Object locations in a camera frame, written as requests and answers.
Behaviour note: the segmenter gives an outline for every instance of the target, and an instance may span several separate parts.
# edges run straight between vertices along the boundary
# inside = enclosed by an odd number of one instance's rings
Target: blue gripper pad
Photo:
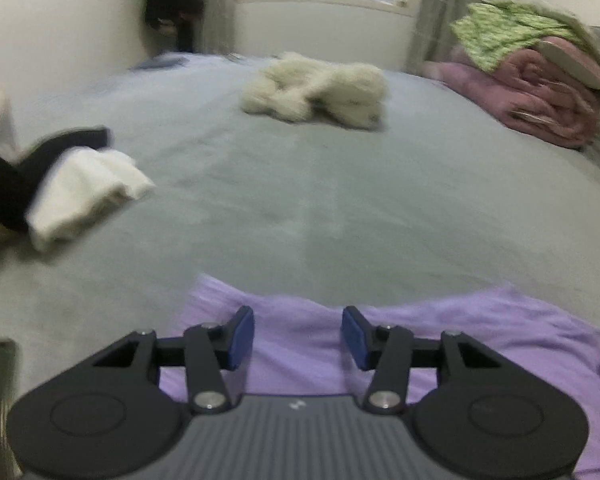
[[[229,346],[227,370],[238,369],[242,360],[251,351],[253,345],[253,335],[255,332],[255,322],[253,310],[243,308],[238,311],[236,316],[240,316],[234,328],[234,336]]]
[[[356,366],[361,370],[371,370],[365,331],[346,309],[342,311],[342,335]]]

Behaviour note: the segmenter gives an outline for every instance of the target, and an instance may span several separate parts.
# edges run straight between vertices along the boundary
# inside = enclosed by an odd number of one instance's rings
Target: black cloth
[[[180,52],[193,52],[193,17],[201,18],[205,0],[146,0],[144,21],[158,30],[165,23],[176,27],[176,48]]]
[[[101,150],[110,145],[110,131],[101,128],[82,128],[53,134],[40,141],[15,167],[30,186],[38,189],[49,169],[68,149]]]
[[[27,179],[0,156],[0,224],[11,231],[26,233],[25,213],[35,193]]]

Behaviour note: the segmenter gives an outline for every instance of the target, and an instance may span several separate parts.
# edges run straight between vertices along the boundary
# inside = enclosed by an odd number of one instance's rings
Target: white towel
[[[49,170],[27,212],[33,246],[71,240],[112,206],[138,200],[154,183],[116,150],[72,148]]]

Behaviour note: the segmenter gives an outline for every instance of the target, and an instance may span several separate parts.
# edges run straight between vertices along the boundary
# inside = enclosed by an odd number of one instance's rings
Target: logo
[[[304,400],[298,399],[298,400],[295,400],[294,402],[290,402],[289,407],[292,410],[296,410],[296,412],[297,412],[298,410],[302,410],[303,408],[306,408],[306,402],[304,402]]]

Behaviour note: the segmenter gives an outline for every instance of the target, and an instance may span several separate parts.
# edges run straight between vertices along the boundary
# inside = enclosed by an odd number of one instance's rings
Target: folded clothes
[[[563,38],[600,64],[600,44],[592,31],[568,10],[543,2],[482,0],[451,27],[472,61],[491,73],[511,53],[535,46],[547,36]]]
[[[359,395],[370,381],[359,371],[340,336],[341,308],[288,296],[246,294],[203,276],[173,330],[206,321],[226,322],[247,304],[256,319],[253,354],[227,375],[235,393],[291,396]],[[600,330],[544,301],[503,286],[467,296],[394,308],[361,308],[370,322],[400,324],[416,336],[466,332],[575,399],[587,413],[590,435],[578,462],[580,480],[600,480]],[[413,370],[409,402],[436,386],[432,370]],[[166,368],[160,387],[186,401],[184,372]]]
[[[110,132],[104,127],[58,132],[45,137],[26,154],[10,149],[16,146],[11,140],[0,138],[0,245],[28,232],[27,209],[58,158],[76,146],[104,148],[110,143]]]
[[[71,240],[104,210],[142,198],[154,188],[135,162],[115,150],[72,148],[46,173],[26,214],[34,247]]]
[[[598,106],[595,98],[588,100],[590,92],[579,93],[532,63],[504,64],[498,76],[514,86],[460,63],[427,63],[424,75],[442,81],[505,126],[557,146],[578,148],[598,132]]]

